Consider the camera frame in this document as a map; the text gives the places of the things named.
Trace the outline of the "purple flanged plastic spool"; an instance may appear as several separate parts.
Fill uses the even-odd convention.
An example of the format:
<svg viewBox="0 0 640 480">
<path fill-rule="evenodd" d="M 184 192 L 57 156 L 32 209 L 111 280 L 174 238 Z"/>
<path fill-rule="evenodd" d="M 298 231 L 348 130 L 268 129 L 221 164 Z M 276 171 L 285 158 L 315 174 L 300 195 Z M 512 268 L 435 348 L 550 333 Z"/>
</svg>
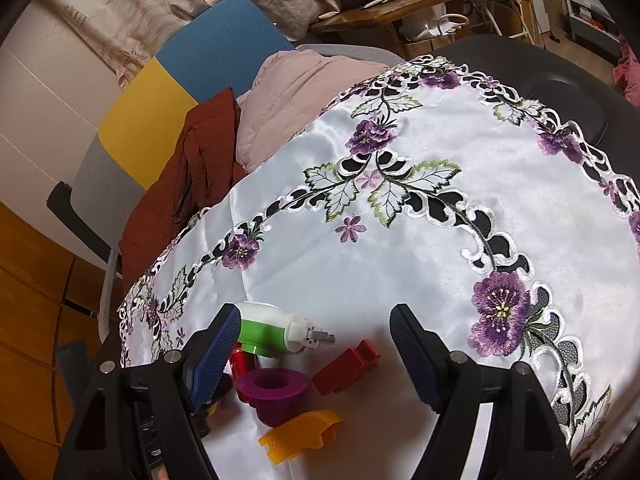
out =
<svg viewBox="0 0 640 480">
<path fill-rule="evenodd" d="M 303 413 L 310 380 L 297 370 L 256 368 L 241 375 L 235 385 L 258 419 L 276 428 Z"/>
</svg>

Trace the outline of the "red metallic lighter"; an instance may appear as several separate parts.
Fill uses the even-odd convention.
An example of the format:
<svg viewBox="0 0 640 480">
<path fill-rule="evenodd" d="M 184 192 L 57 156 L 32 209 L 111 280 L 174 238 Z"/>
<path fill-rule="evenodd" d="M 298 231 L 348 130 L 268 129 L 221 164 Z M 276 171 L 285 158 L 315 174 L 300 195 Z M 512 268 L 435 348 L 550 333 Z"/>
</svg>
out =
<svg viewBox="0 0 640 480">
<path fill-rule="evenodd" d="M 236 394 L 243 403 L 250 402 L 250 398 L 246 396 L 238 387 L 239 378 L 248 372 L 258 370 L 259 362 L 257 356 L 253 353 L 246 352 L 242 349 L 242 344 L 237 342 L 230 354 L 229 358 L 232 380 L 235 386 Z"/>
</svg>

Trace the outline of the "green white plug-in device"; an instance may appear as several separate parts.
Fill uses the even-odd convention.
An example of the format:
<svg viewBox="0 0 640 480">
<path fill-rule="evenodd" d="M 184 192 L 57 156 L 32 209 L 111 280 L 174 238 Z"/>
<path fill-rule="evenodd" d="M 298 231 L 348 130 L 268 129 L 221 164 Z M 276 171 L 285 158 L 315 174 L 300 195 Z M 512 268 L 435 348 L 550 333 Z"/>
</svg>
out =
<svg viewBox="0 0 640 480">
<path fill-rule="evenodd" d="M 262 302 L 239 302 L 236 307 L 241 315 L 238 343 L 255 356 L 278 358 L 335 342 L 333 334 L 298 313 Z"/>
</svg>

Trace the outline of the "orange curved plastic piece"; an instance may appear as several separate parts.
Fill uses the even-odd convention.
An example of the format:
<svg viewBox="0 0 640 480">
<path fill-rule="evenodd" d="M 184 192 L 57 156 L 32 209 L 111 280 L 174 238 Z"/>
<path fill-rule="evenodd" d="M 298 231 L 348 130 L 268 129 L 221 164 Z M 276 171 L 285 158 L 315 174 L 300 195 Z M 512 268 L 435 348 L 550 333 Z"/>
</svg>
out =
<svg viewBox="0 0 640 480">
<path fill-rule="evenodd" d="M 279 465 L 294 460 L 307 450 L 320 450 L 336 440 L 337 427 L 343 419 L 329 410 L 315 410 L 300 414 L 273 428 L 258 439 L 267 449 L 267 456 Z"/>
</svg>

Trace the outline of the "red puzzle-shaped block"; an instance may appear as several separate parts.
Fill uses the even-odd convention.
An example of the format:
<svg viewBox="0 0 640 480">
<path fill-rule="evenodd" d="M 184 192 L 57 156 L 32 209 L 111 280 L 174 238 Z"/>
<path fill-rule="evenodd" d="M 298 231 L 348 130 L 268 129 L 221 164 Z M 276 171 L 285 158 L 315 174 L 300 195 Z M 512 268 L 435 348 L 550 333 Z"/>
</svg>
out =
<svg viewBox="0 0 640 480">
<path fill-rule="evenodd" d="M 311 377 L 311 383 L 322 396 L 340 393 L 373 370 L 380 359 L 378 349 L 369 339 L 363 339 L 322 367 Z"/>
</svg>

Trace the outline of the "white embroidered floral tablecloth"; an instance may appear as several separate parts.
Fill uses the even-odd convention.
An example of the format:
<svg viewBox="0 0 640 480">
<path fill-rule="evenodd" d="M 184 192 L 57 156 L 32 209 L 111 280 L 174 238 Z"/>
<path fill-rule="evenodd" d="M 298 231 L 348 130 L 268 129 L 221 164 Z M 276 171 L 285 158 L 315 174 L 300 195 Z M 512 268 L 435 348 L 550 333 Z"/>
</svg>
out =
<svg viewBox="0 0 640 480">
<path fill-rule="evenodd" d="M 638 172 L 544 103 L 425 55 L 339 94 L 169 244 L 120 306 L 122 364 L 241 301 L 334 336 L 285 356 L 294 370 L 363 340 L 381 357 L 341 393 L 311 391 L 337 438 L 280 465 L 233 402 L 205 442 L 222 478 L 409 478 L 435 416 L 390 338 L 406 304 L 477 363 L 533 367 L 578 477 L 600 479 L 639 422 Z"/>
</svg>

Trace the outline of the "rust red jacket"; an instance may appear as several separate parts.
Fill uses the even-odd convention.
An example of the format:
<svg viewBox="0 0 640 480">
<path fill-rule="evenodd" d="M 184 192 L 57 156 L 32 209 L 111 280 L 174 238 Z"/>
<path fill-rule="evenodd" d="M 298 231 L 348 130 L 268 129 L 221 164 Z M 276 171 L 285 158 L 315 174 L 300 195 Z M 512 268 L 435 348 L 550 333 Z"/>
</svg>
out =
<svg viewBox="0 0 640 480">
<path fill-rule="evenodd" d="M 230 88 L 186 114 L 174 154 L 131 211 L 122 239 L 122 287 L 129 290 L 189 220 L 222 201 L 246 176 L 235 159 L 241 109 Z"/>
</svg>

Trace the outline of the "multicolour fabric chair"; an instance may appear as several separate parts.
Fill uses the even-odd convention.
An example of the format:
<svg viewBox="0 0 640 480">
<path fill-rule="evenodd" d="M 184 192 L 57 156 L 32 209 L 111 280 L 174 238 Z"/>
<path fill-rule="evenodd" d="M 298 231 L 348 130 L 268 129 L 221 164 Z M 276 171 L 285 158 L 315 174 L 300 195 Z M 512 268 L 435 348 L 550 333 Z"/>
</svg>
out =
<svg viewBox="0 0 640 480">
<path fill-rule="evenodd" d="M 107 112 L 72 184 L 47 206 L 107 265 L 98 307 L 111 331 L 118 243 L 130 212 L 160 176 L 188 111 L 225 88 L 247 91 L 269 55 L 292 44 L 250 0 L 222 0 L 172 36 Z"/>
</svg>

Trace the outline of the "pink quilted jacket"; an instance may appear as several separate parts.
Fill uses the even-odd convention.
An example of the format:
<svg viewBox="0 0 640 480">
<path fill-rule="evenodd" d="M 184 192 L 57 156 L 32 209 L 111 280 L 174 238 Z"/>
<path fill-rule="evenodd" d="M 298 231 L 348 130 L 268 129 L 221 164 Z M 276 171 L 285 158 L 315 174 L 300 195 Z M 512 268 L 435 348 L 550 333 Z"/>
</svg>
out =
<svg viewBox="0 0 640 480">
<path fill-rule="evenodd" d="M 250 174 L 315 120 L 333 98 L 386 70 L 385 64 L 313 50 L 270 55 L 252 88 L 238 97 L 236 160 Z"/>
</svg>

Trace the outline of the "wooden side table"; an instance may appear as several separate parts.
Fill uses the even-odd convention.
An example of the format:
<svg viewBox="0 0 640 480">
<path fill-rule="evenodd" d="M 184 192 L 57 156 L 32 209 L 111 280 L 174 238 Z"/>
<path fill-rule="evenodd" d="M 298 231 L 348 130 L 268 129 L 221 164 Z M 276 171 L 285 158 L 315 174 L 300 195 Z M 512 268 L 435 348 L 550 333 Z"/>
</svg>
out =
<svg viewBox="0 0 640 480">
<path fill-rule="evenodd" d="M 320 37 L 330 32 L 347 32 L 348 30 L 372 29 L 393 25 L 404 18 L 417 14 L 419 11 L 453 1 L 457 0 L 385 0 L 379 3 L 372 3 L 367 9 L 352 9 L 337 13 L 330 18 L 317 20 L 309 26 L 309 31 Z M 526 0 L 501 1 L 514 3 Z"/>
</svg>

